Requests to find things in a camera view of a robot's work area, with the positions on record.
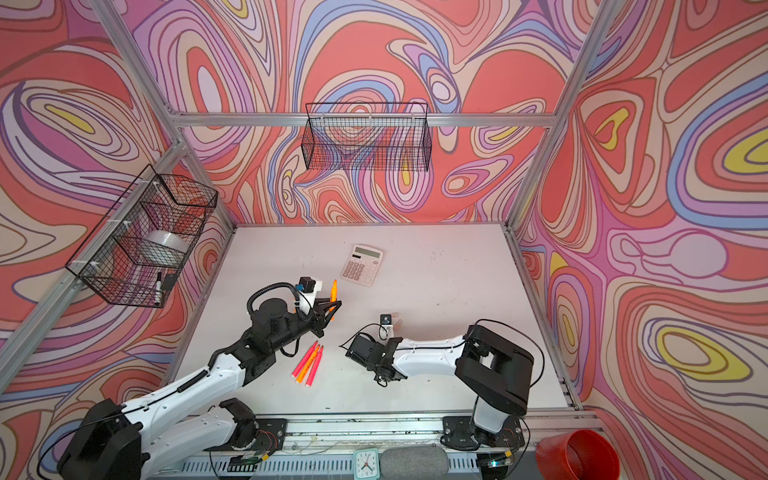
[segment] clock face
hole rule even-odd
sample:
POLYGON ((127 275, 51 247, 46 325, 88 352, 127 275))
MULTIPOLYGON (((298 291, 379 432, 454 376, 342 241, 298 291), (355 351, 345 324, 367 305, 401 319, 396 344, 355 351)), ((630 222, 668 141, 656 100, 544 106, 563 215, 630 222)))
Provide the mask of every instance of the clock face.
POLYGON ((379 477, 379 453, 375 449, 355 452, 355 478, 379 477))

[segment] red trash can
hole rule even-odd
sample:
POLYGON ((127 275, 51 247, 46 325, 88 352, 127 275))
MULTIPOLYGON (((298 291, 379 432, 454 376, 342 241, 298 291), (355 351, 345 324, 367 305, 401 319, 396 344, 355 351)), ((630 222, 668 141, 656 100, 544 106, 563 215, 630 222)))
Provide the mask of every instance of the red trash can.
POLYGON ((545 480, 618 480, 621 473, 614 447, 591 430, 541 440, 536 464, 545 480))

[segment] wire basket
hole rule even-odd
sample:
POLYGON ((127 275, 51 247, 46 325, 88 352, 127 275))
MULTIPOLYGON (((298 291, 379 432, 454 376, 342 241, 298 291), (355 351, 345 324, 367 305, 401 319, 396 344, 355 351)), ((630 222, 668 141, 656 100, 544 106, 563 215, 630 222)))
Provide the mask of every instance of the wire basket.
POLYGON ((67 268, 107 303, 161 308, 217 200, 213 188, 188 177, 154 174, 125 217, 109 220, 118 225, 96 253, 71 258, 67 268))
POLYGON ((428 110, 422 102, 306 104, 306 169, 428 171, 428 110))

